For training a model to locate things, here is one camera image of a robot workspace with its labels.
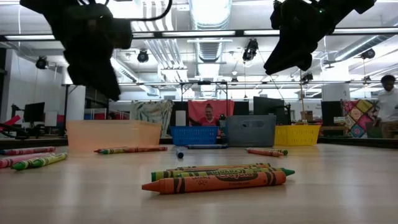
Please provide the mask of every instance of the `table surface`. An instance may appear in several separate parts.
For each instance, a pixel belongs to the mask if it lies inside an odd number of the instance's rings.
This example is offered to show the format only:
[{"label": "table surface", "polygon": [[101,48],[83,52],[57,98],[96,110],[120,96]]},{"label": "table surface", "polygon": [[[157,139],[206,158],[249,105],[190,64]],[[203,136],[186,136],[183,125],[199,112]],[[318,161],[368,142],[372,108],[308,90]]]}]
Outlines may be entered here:
[{"label": "table surface", "polygon": [[[398,223],[398,151],[289,147],[282,158],[243,149],[97,155],[70,153],[39,169],[0,170],[1,223]],[[270,162],[293,169],[285,185],[159,195],[150,172],[177,166]]]}]

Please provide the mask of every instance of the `crayon tip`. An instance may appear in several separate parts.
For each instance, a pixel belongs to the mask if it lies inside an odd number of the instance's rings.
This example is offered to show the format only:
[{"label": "crayon tip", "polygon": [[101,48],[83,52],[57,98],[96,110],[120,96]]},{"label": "crayon tip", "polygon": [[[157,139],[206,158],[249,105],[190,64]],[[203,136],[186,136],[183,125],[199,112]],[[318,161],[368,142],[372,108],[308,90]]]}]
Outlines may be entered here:
[{"label": "crayon tip", "polygon": [[144,184],[141,187],[142,190],[150,190],[150,191],[154,191],[154,192],[159,192],[160,191],[160,182],[159,181],[155,181],[149,184]]},{"label": "crayon tip", "polygon": [[14,169],[14,170],[23,170],[23,169],[25,169],[25,165],[24,165],[24,164],[17,163],[17,164],[14,164],[14,165],[11,167],[11,169]]},{"label": "crayon tip", "polygon": [[38,167],[41,167],[41,166],[43,166],[42,161],[34,161],[32,163],[32,167],[33,168],[38,168]]},{"label": "crayon tip", "polygon": [[286,174],[286,176],[295,174],[294,170],[289,170],[289,169],[285,169],[285,168],[281,168],[281,170]]}]

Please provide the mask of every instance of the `gray plastic bin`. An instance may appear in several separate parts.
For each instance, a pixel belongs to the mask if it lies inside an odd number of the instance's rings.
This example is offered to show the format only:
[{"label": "gray plastic bin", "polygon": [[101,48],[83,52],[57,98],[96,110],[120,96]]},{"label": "gray plastic bin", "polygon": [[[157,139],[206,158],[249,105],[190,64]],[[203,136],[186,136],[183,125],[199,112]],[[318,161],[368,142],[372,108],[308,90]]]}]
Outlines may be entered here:
[{"label": "gray plastic bin", "polygon": [[229,116],[226,119],[228,146],[272,147],[275,124],[275,115]]}]

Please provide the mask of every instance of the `crayon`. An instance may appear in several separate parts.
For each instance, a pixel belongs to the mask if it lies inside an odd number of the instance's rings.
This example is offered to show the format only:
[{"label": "crayon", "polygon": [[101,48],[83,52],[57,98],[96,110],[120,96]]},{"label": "crayon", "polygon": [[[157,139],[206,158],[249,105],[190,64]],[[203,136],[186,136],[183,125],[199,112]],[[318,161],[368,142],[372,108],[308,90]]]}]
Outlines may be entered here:
[{"label": "crayon", "polygon": [[228,148],[227,145],[217,145],[217,144],[210,144],[210,145],[187,145],[188,149],[226,149]]},{"label": "crayon", "polygon": [[285,168],[259,168],[259,169],[221,169],[214,171],[201,171],[201,172],[184,172],[177,174],[177,177],[203,177],[207,175],[225,175],[225,174],[252,174],[255,172],[273,172],[282,171],[286,176],[290,176],[295,173],[294,170]]},{"label": "crayon", "polygon": [[[260,149],[260,150],[263,150],[263,148],[253,148],[253,147],[250,147],[250,148],[247,148],[247,149]],[[284,154],[284,156],[287,156],[287,154],[289,153],[286,149],[267,149],[267,150],[281,152],[281,153]]]},{"label": "crayon", "polygon": [[167,171],[170,170],[197,170],[197,169],[232,169],[232,168],[238,168],[238,167],[243,167],[243,168],[249,168],[249,167],[262,167],[262,168],[268,168],[271,167],[269,163],[255,163],[255,164],[241,164],[241,165],[222,165],[222,166],[188,166],[188,167],[177,167],[174,169],[167,169]]},{"label": "crayon", "polygon": [[263,150],[263,149],[251,149],[248,148],[246,149],[246,151],[248,153],[253,153],[253,154],[257,154],[257,155],[263,155],[263,156],[274,156],[274,157],[279,157],[279,156],[283,156],[284,154],[278,151],[274,151],[274,150]]},{"label": "crayon", "polygon": [[207,171],[216,171],[219,169],[201,169],[201,170],[169,170],[169,171],[156,171],[151,172],[150,176],[152,177],[152,182],[156,180],[160,180],[163,178],[173,178],[177,177],[178,174],[186,173],[186,172],[207,172]]},{"label": "crayon", "polygon": [[46,157],[50,157],[50,156],[53,156],[53,154],[43,156],[43,157],[34,157],[31,159],[26,159],[24,161],[20,161],[20,162],[17,162],[16,164],[12,165],[11,169],[24,170],[24,169],[32,168],[34,161],[36,161],[37,159],[46,158]]},{"label": "crayon", "polygon": [[208,190],[226,190],[244,187],[280,185],[286,182],[284,172],[259,172],[252,174],[226,174],[204,177],[165,178],[144,184],[142,190],[161,194],[180,194]]},{"label": "crayon", "polygon": [[184,157],[184,151],[182,147],[178,147],[175,150],[175,155],[179,158],[182,159]]},{"label": "crayon", "polygon": [[7,149],[7,150],[0,150],[0,155],[7,155],[7,156],[14,156],[14,155],[21,155],[21,154],[33,154],[39,152],[53,152],[55,151],[55,147],[32,147],[32,148],[25,148],[25,149]]},{"label": "crayon", "polygon": [[50,153],[45,152],[45,153],[27,154],[24,156],[14,156],[14,157],[7,158],[7,159],[0,159],[0,169],[10,167],[14,164],[17,164],[20,161],[24,161],[27,159],[37,158],[37,157],[42,157],[42,156],[49,156],[49,155],[50,155]]},{"label": "crayon", "polygon": [[32,167],[38,168],[38,167],[42,167],[42,166],[47,166],[49,164],[53,164],[54,162],[62,161],[64,159],[66,159],[67,157],[68,157],[68,154],[66,152],[64,152],[64,153],[54,155],[54,156],[39,158],[33,162]]},{"label": "crayon", "polygon": [[101,154],[132,153],[132,152],[157,152],[167,151],[167,147],[119,147],[110,149],[97,149],[95,152]]}]

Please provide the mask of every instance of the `robotic arm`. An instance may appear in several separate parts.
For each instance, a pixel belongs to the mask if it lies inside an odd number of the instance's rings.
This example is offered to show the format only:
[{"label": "robotic arm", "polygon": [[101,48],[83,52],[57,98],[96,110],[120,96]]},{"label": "robotic arm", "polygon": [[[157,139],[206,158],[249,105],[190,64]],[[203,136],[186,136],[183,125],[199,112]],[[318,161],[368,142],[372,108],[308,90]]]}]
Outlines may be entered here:
[{"label": "robotic arm", "polygon": [[312,55],[318,42],[332,34],[336,25],[351,11],[359,14],[373,7],[376,0],[285,0],[274,1],[271,15],[272,28],[280,30],[279,42],[264,64],[272,75],[297,66],[301,70],[311,67]]},{"label": "robotic arm", "polygon": [[114,49],[129,49],[131,21],[154,21],[169,13],[172,0],[160,16],[117,19],[105,4],[95,0],[21,0],[21,6],[43,14],[53,35],[65,48],[68,73],[75,85],[91,86],[108,98],[119,100],[120,89],[111,65]]}]

